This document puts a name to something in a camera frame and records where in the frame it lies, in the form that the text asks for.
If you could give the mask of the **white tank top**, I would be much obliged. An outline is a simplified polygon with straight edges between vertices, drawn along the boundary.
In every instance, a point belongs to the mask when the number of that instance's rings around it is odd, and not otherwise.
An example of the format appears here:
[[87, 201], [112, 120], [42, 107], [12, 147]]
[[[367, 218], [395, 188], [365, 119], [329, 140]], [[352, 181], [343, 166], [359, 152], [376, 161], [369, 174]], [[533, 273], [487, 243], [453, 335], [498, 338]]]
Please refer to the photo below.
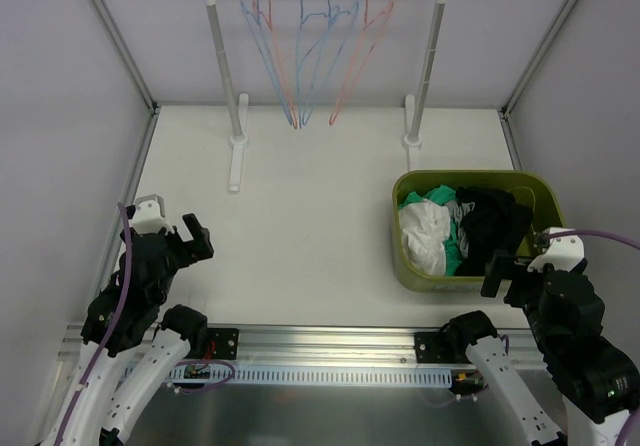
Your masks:
[[451, 217], [445, 206], [430, 200], [411, 203], [398, 212], [401, 245], [409, 262], [426, 275], [446, 272], [445, 242], [451, 234]]

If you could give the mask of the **grey tank top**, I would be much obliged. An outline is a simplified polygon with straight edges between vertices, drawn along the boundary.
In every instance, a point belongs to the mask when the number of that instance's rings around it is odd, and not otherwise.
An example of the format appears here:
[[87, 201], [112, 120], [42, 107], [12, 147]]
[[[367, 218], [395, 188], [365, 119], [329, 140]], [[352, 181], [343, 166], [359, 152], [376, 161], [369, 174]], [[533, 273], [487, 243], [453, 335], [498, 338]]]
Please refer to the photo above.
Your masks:
[[462, 220], [468, 213], [475, 209], [475, 203], [460, 203], [457, 200], [450, 200], [447, 201], [444, 206], [449, 211], [450, 219], [453, 221], [451, 232], [454, 242], [462, 258], [466, 259], [468, 257], [469, 240], [467, 233], [462, 227]]

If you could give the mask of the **green tank top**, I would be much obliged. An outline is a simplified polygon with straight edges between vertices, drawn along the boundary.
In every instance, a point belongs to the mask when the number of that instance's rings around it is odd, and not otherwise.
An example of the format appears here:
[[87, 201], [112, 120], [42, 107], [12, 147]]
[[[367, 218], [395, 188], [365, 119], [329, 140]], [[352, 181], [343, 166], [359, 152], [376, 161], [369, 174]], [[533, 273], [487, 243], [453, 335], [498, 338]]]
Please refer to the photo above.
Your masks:
[[[406, 199], [398, 206], [399, 210], [411, 203], [421, 202], [423, 200], [430, 200], [437, 205], [444, 206], [447, 201], [457, 200], [456, 199], [456, 191], [447, 186], [440, 185], [436, 188], [431, 189], [427, 193], [420, 195], [419, 193], [412, 191], [408, 194]], [[458, 250], [454, 238], [452, 237], [452, 232], [450, 234], [449, 239], [445, 242], [445, 252], [446, 252], [446, 272], [443, 276], [454, 276], [457, 267], [461, 264], [463, 258]]]

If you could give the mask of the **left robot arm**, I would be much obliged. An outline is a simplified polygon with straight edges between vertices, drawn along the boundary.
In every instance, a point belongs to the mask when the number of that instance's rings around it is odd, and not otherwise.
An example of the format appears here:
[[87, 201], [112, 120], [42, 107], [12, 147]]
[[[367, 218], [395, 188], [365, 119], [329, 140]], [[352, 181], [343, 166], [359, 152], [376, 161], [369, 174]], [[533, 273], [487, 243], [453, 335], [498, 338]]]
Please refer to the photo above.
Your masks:
[[137, 220], [122, 207], [124, 251], [90, 303], [72, 383], [45, 445], [123, 445], [155, 391], [186, 357], [207, 348], [207, 317], [188, 306], [161, 309], [176, 274], [214, 255], [209, 230], [193, 213], [181, 238], [160, 213]]

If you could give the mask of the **black tank top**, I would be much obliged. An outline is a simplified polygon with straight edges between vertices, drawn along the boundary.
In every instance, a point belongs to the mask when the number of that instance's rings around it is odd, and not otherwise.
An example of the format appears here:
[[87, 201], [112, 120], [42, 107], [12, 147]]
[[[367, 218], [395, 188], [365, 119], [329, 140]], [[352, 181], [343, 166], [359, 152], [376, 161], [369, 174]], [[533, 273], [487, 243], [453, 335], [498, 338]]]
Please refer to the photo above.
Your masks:
[[533, 209], [517, 202], [512, 193], [494, 188], [460, 187], [456, 199], [474, 206], [460, 223], [468, 248], [455, 275], [483, 276], [496, 250], [517, 252], [532, 224]]

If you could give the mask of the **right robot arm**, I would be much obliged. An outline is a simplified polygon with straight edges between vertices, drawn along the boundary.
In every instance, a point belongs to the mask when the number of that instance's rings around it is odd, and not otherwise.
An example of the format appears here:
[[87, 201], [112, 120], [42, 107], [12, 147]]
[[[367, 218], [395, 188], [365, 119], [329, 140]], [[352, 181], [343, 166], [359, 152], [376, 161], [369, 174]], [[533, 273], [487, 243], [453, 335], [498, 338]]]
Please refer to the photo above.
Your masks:
[[546, 369], [563, 397], [568, 429], [549, 420], [533, 393], [509, 363], [497, 329], [482, 311], [446, 323], [440, 347], [454, 360], [473, 364], [484, 384], [517, 423], [530, 445], [624, 445], [639, 417], [639, 370], [602, 334], [605, 312], [584, 273], [496, 251], [485, 268], [481, 293], [494, 295], [510, 280], [506, 304], [520, 309]]

